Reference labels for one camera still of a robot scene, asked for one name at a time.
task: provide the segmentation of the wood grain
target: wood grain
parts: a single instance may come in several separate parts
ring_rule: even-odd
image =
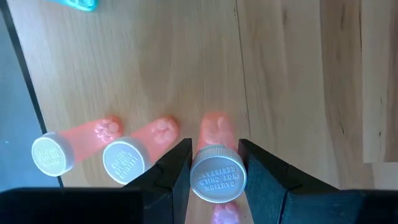
[[[338,186],[328,151],[319,1],[238,6],[251,139]]]
[[[325,110],[340,187],[371,188],[363,164],[361,1],[321,0]]]
[[[364,162],[398,161],[396,155],[387,152],[396,148],[386,145],[387,135],[392,134],[387,133],[392,115],[387,115],[391,12],[392,0],[362,0]]]
[[[42,0],[9,1],[49,131],[116,114],[130,133],[171,114],[181,138],[196,139],[203,114],[223,110],[236,135],[249,137],[235,2],[100,3],[87,13]],[[119,187],[101,153],[62,180],[67,187]],[[190,197],[189,207],[187,223],[210,219],[211,205],[198,197]]]
[[[171,114],[196,140],[203,114],[223,110],[236,136],[335,187],[398,189],[398,163],[382,163],[398,161],[395,0],[9,7],[49,131],[116,114],[130,133]],[[120,187],[101,154],[62,179]],[[212,208],[191,193],[187,223],[208,223]]]

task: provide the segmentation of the pink object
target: pink object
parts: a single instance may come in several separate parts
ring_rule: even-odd
[[[239,212],[234,202],[216,204],[211,218],[211,224],[238,224]]]
[[[59,132],[59,135],[69,141],[75,155],[75,162],[91,157],[113,140],[120,138],[122,134],[121,120],[115,116],[91,121],[79,127]]]
[[[159,118],[140,130],[131,134],[145,145],[149,153],[150,162],[158,161],[169,149],[170,145],[177,139],[180,128],[173,117]]]
[[[109,144],[103,153],[105,170],[120,184],[128,184],[151,168],[176,140],[177,122],[170,116],[159,118],[129,137]]]
[[[33,142],[32,157],[43,173],[56,177],[69,171],[75,163],[102,150],[122,133],[121,121],[116,116],[90,121],[39,137]]]
[[[247,175],[226,113],[205,115],[197,150],[190,172],[193,192],[212,203],[227,203],[239,197]]]
[[[232,122],[228,115],[223,112],[208,113],[201,121],[198,150],[215,144],[221,144],[238,151]]]

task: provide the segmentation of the child-resistant cap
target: child-resistant cap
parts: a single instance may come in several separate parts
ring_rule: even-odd
[[[75,163],[71,145],[57,133],[47,133],[36,139],[32,145],[32,158],[36,166],[51,177],[68,172]]]
[[[234,150],[223,145],[207,146],[193,160],[190,183],[203,200],[226,203],[243,193],[246,170]]]
[[[119,138],[106,146],[103,163],[108,175],[124,185],[152,166],[146,147],[132,137]]]

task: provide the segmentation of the gray floor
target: gray floor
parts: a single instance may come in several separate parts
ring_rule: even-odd
[[[0,11],[0,192],[16,187],[59,187],[36,168],[30,147],[42,134]]]

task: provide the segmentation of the pink paw-shaped item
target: pink paw-shaped item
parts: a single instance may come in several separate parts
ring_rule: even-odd
[[[233,141],[233,130],[229,120],[225,116],[220,116],[216,122],[205,119],[203,121],[203,138],[207,144],[223,144],[229,146]]]
[[[213,210],[211,224],[238,224],[239,212],[234,202],[217,204]]]
[[[151,131],[154,134],[154,140],[157,144],[172,142],[177,137],[177,130],[174,128],[175,124],[171,121],[165,118],[156,121]]]
[[[101,120],[95,126],[95,133],[99,139],[105,143],[109,143],[122,135],[119,121],[115,118],[107,118]]]

